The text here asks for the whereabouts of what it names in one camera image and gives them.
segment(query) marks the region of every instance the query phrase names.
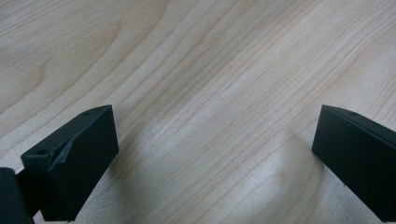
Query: wooden surface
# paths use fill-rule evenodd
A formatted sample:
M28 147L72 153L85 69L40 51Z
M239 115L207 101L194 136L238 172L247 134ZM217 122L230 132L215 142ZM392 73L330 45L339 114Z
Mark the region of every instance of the wooden surface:
M380 223L310 148L322 104L396 130L395 25L395 1L2 0L0 165L112 104L76 223Z

